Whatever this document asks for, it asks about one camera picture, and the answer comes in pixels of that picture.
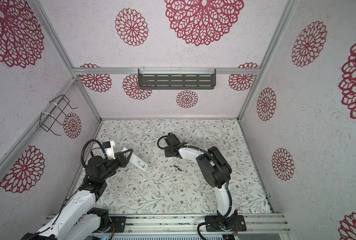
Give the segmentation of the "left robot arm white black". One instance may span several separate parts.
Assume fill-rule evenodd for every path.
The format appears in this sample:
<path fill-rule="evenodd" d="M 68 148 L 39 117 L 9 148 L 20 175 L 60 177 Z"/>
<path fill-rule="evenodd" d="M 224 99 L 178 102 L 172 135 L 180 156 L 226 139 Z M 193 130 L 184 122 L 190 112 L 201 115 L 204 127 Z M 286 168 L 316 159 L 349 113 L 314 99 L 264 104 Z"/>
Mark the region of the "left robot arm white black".
<path fill-rule="evenodd" d="M 133 150 L 114 154 L 114 159 L 93 156 L 84 167 L 85 178 L 75 196 L 63 205 L 59 213 L 35 233 L 26 233 L 23 240 L 84 240 L 91 233 L 107 232 L 113 227 L 108 210 L 95 207 L 103 195 L 106 180 L 124 168 Z"/>

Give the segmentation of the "white remote control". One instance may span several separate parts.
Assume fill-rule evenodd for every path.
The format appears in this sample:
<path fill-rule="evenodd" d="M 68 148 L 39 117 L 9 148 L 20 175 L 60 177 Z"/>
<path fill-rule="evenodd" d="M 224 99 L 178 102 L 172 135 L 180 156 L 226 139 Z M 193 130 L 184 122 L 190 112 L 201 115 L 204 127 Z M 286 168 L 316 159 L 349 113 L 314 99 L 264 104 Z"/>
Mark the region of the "white remote control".
<path fill-rule="evenodd" d="M 135 166 L 136 168 L 140 169 L 143 172 L 146 172 L 148 169 L 148 164 L 134 153 L 132 153 L 129 163 L 132 164 L 133 166 Z"/>

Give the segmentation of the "black AAA battery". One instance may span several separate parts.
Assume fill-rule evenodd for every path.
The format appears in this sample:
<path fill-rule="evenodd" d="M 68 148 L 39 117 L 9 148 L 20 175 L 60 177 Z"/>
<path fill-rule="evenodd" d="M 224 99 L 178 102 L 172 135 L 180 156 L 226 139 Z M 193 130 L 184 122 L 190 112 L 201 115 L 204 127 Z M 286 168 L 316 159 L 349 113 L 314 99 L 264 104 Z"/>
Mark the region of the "black AAA battery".
<path fill-rule="evenodd" d="M 178 171 L 180 172 L 187 172 L 186 170 L 183 170 L 182 168 L 180 168 L 179 166 L 173 165 L 174 168 L 176 168 Z"/>

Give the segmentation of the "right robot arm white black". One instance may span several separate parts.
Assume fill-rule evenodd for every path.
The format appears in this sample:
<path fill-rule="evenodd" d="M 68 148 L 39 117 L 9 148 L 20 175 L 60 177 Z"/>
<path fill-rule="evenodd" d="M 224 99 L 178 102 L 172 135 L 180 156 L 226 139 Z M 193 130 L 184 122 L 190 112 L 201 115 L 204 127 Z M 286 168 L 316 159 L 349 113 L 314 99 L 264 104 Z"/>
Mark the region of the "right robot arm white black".
<path fill-rule="evenodd" d="M 173 133 L 162 136 L 157 140 L 157 147 L 164 150 L 167 158 L 180 158 L 197 162 L 205 181 L 215 192 L 217 200 L 217 215 L 215 220 L 207 224 L 220 223 L 224 229 L 230 229 L 235 223 L 238 211 L 233 206 L 230 192 L 232 168 L 217 147 L 201 149 L 181 142 Z"/>

